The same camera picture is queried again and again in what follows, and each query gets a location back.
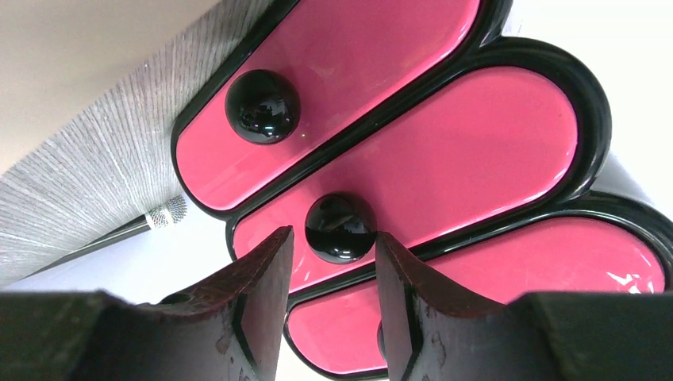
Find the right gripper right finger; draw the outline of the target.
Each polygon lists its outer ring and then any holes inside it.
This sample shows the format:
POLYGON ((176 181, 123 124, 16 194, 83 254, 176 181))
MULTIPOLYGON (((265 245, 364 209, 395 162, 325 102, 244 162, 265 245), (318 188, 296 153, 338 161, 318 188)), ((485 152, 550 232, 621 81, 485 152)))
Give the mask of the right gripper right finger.
POLYGON ((391 380, 669 380, 672 295, 533 292, 501 304, 375 244, 391 380))

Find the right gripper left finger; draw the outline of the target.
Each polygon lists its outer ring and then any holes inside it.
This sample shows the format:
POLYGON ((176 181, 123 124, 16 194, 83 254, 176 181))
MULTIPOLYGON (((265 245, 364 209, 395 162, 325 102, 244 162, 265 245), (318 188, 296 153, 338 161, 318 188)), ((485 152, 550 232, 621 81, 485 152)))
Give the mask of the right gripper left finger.
POLYGON ((294 231, 156 304, 103 291, 4 292, 4 380, 273 380, 294 231))

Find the pink drawer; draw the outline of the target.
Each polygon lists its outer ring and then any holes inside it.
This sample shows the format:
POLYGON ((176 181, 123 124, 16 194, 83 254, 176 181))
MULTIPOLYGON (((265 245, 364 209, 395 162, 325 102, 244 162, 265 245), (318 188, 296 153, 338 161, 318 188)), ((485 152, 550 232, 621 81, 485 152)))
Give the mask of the pink drawer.
POLYGON ((310 249, 310 207, 333 192, 363 199, 377 229, 414 246, 515 209, 550 191, 571 166, 578 123, 551 80, 489 67, 454 80, 412 110, 243 218, 243 256, 279 226, 294 227, 290 288, 299 291, 369 264, 331 264, 310 249))

